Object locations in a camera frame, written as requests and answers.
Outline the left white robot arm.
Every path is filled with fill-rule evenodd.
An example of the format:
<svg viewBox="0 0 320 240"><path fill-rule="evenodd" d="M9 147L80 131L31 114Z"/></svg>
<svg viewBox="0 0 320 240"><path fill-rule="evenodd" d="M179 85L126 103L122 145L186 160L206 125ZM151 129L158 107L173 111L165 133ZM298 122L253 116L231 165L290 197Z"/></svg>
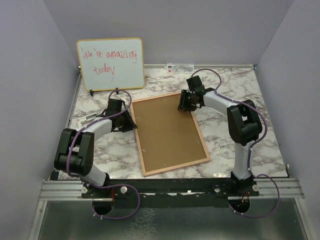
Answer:
<svg viewBox="0 0 320 240"><path fill-rule="evenodd" d="M54 168L93 186L97 196L106 197L111 190L110 176L94 165L95 141L106 134L128 132L137 128L120 99L108 100L107 108L94 121L79 128L65 128L60 135Z"/></svg>

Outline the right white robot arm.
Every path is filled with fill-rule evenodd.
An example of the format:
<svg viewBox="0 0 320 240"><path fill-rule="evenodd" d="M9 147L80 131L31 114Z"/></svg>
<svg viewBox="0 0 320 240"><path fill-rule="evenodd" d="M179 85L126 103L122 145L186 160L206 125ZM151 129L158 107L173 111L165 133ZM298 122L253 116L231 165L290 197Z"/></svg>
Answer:
<svg viewBox="0 0 320 240"><path fill-rule="evenodd" d="M197 108L208 107L227 117L228 132L235 143L231 175L237 178L230 182L229 189L234 195L240 196L248 189L245 180L252 176L252 148L263 130L255 104L251 100L233 100L219 94L214 88L205 88L198 75L188 78L186 82L188 89L181 91L177 107L179 111L193 112Z"/></svg>

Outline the small whiteboard with red writing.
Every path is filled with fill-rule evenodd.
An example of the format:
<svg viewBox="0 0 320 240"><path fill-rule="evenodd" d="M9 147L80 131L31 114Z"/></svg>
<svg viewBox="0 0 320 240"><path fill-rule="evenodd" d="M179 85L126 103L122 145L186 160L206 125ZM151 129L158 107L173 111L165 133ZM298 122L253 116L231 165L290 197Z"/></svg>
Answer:
<svg viewBox="0 0 320 240"><path fill-rule="evenodd" d="M140 38L82 39L76 42L76 49L86 91L130 90L145 86Z"/></svg>

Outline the white label strip at wall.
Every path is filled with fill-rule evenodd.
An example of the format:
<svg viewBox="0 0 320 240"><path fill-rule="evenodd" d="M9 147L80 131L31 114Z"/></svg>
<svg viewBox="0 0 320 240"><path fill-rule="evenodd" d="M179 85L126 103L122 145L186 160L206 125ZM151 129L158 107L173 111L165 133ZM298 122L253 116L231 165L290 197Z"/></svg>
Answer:
<svg viewBox="0 0 320 240"><path fill-rule="evenodd" d="M167 71L167 73L177 73L177 74L187 74L187 73L193 73L195 71L195 66L193 64L173 64L168 63L164 67Z"/></svg>

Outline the metal angle bracket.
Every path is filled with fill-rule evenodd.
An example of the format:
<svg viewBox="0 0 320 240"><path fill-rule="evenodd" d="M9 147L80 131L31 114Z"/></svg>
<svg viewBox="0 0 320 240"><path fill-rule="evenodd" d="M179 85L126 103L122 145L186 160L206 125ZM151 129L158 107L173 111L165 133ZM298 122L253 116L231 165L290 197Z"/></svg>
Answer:
<svg viewBox="0 0 320 240"><path fill-rule="evenodd" d="M83 126L86 126L87 124L89 124L90 122L95 120L96 117L97 117L97 113L91 113L91 114L85 115L83 117L80 117L77 120L77 126L79 128L82 128Z"/></svg>

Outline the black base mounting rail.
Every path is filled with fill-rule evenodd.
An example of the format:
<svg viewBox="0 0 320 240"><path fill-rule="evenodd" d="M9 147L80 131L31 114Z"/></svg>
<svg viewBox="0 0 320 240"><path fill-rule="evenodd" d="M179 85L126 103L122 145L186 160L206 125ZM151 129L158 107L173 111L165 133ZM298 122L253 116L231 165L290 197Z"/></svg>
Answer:
<svg viewBox="0 0 320 240"><path fill-rule="evenodd" d="M226 208L229 200L257 197L253 179L232 178L112 179L111 189L87 187L81 197L117 209L141 208Z"/></svg>

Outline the aluminium front rail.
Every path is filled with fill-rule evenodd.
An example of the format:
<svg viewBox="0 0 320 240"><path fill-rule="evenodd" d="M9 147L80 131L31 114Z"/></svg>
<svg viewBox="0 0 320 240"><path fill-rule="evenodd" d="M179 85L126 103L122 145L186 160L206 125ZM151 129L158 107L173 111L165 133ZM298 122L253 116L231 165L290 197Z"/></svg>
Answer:
<svg viewBox="0 0 320 240"><path fill-rule="evenodd" d="M274 178L278 190L268 178L256 180L258 195L250 194L250 199L298 199L305 198L300 181L297 178ZM42 183L39 201L81 201L83 185L79 180L49 180Z"/></svg>

